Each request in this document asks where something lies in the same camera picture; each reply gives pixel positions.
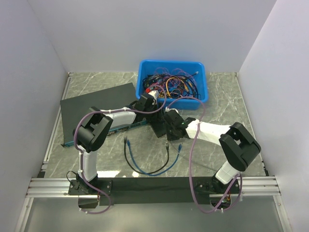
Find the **small black network switch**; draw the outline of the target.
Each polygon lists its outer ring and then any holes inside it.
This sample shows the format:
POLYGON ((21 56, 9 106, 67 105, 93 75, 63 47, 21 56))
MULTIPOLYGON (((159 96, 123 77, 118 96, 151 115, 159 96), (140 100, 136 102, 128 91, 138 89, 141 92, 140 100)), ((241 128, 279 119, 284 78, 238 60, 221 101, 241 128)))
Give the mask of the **small black network switch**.
POLYGON ((166 134, 165 121, 162 117, 153 118, 149 122, 153 132, 157 136, 157 138, 161 138, 166 134))

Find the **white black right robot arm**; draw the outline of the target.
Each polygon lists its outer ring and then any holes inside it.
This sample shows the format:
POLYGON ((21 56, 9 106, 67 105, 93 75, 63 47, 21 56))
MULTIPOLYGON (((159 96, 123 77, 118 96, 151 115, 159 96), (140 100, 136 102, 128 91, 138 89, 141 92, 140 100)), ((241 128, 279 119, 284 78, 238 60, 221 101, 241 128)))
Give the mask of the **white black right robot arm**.
POLYGON ((193 139, 189 152, 189 185, 194 192, 192 177, 192 156, 197 140, 203 140, 219 145, 226 157, 225 163, 214 175, 213 189, 223 193, 229 188, 229 183, 243 171, 261 152, 261 146, 244 127, 235 122, 233 125, 216 125, 195 118, 183 119, 177 110, 170 109, 164 114, 167 131, 172 136, 193 139))

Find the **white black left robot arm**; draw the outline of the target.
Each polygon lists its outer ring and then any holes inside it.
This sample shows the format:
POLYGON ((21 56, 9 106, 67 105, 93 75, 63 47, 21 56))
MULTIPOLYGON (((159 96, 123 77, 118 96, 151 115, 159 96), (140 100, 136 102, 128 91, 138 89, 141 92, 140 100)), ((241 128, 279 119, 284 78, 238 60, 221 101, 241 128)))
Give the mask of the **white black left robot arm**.
POLYGON ((89 115, 73 131, 74 145, 79 151, 79 169, 76 173, 74 189, 85 194, 92 194, 98 188, 97 153, 103 145, 110 129, 119 129, 141 122, 148 114, 158 109, 157 97, 159 92, 152 90, 143 93, 138 101, 117 110, 104 111, 96 107, 89 108, 89 115))

